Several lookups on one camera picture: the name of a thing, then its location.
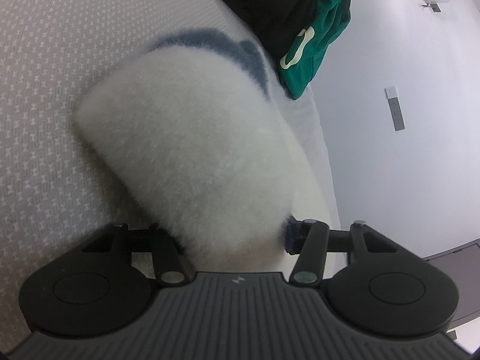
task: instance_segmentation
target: fluffy white fabric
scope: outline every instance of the fluffy white fabric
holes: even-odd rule
[[[83,136],[198,270],[274,270],[295,179],[278,114],[237,64],[158,49],[82,101]]]

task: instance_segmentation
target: green clothing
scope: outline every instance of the green clothing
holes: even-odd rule
[[[325,52],[350,22],[350,0],[318,0],[315,21],[302,30],[279,61],[280,82],[294,100],[315,77]]]

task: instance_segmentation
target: round pad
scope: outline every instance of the round pad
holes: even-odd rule
[[[72,274],[57,281],[55,296],[65,303],[87,304],[102,299],[109,292],[109,281],[99,274]]]
[[[425,293],[425,286],[412,275],[388,273],[370,280],[369,290],[382,302],[405,305],[419,300]]]

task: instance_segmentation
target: mattress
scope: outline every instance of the mattress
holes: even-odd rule
[[[205,27],[259,45],[222,0],[0,0],[1,351],[28,334],[17,304],[28,275],[110,220],[148,221],[76,135],[76,100],[155,37]],[[270,96],[310,167],[306,183],[318,183],[323,195],[320,211],[303,214],[327,212],[338,228],[311,90],[292,101],[271,67],[268,76]]]

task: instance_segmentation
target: blue fabric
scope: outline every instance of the blue fabric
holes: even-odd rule
[[[302,251],[303,243],[305,242],[305,239],[299,236],[301,226],[301,222],[297,221],[292,215],[285,220],[283,225],[285,231],[285,251],[292,256]]]
[[[170,46],[198,47],[211,50],[239,64],[256,81],[268,98],[268,79],[262,55],[250,40],[239,43],[214,28],[181,32],[154,43],[147,51]]]

